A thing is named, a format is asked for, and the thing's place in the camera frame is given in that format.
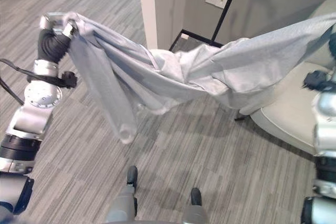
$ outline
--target chair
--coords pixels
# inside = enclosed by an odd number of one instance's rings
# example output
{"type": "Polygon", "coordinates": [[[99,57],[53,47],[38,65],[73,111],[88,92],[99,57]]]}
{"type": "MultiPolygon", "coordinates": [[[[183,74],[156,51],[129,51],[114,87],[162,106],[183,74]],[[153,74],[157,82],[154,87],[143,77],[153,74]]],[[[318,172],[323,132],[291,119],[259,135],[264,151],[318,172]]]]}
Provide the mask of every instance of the chair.
{"type": "MultiPolygon", "coordinates": [[[[336,0],[326,0],[310,17],[332,12],[336,12],[336,0]]],[[[313,128],[316,122],[311,102],[317,92],[303,89],[303,80],[314,70],[330,72],[333,66],[335,62],[326,43],[277,84],[269,105],[252,113],[252,120],[271,135],[307,153],[315,154],[313,128]]]]}

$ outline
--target crumpled fabric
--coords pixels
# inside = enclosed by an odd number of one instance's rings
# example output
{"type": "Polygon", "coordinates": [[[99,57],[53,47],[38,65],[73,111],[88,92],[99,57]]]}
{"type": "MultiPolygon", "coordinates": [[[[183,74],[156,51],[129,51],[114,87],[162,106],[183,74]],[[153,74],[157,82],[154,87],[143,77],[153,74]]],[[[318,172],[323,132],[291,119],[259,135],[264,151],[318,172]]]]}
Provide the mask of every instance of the crumpled fabric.
{"type": "Polygon", "coordinates": [[[222,48],[200,45],[175,54],[148,50],[77,13],[68,13],[64,22],[70,19],[78,27],[70,57],[113,131],[127,144],[144,109],[163,114],[209,94],[242,114],[258,110],[291,69],[329,40],[336,13],[222,48]]]}

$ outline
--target gray carpet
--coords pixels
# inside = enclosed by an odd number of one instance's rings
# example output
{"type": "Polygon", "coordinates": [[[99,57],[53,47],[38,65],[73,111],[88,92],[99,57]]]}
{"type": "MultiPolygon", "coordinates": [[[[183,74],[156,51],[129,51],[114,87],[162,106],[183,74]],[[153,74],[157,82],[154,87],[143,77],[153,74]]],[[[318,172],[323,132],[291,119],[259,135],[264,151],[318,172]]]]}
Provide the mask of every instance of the gray carpet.
{"type": "MultiPolygon", "coordinates": [[[[31,69],[40,16],[77,11],[145,45],[140,0],[0,0],[0,57],[31,69]]],[[[69,58],[61,70],[75,71],[69,58]]],[[[1,77],[23,97],[25,77],[1,65],[1,77]]],[[[18,104],[0,89],[0,135],[18,104]]],[[[311,156],[270,136],[250,119],[211,98],[145,115],[131,145],[122,145],[84,83],[64,90],[54,122],[30,174],[36,182],[27,210],[31,223],[101,223],[139,168],[138,219],[180,221],[198,186],[210,223],[298,223],[311,194],[311,156]]]]}

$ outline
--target white wall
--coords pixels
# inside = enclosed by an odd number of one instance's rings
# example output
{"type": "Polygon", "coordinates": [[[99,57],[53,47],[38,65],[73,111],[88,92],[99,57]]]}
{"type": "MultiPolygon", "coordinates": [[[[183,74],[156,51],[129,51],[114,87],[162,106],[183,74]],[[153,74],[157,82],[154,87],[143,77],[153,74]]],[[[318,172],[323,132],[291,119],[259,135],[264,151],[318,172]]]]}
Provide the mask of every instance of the white wall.
{"type": "Polygon", "coordinates": [[[155,0],[157,43],[169,49],[183,28],[186,0],[155,0]]]}
{"type": "MultiPolygon", "coordinates": [[[[233,0],[218,33],[217,42],[253,37],[296,23],[324,0],[233,0]]],[[[204,0],[186,0],[183,28],[211,38],[222,9],[204,0]]]]}
{"type": "Polygon", "coordinates": [[[147,47],[157,48],[158,35],[156,33],[155,0],[140,1],[147,47]]]}

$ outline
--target black wheel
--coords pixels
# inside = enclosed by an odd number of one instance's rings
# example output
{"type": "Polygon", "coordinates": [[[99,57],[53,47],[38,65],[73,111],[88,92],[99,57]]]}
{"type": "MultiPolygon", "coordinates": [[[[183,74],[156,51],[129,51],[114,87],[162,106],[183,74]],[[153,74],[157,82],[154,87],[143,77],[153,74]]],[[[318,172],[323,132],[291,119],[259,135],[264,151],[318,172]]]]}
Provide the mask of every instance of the black wheel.
{"type": "Polygon", "coordinates": [[[191,197],[191,205],[195,206],[201,206],[202,205],[202,196],[201,192],[198,188],[193,188],[190,193],[191,197]]]}
{"type": "Polygon", "coordinates": [[[136,184],[138,182],[138,169],[135,165],[130,166],[127,172],[127,185],[132,185],[134,187],[134,191],[136,191],[136,184]]]}

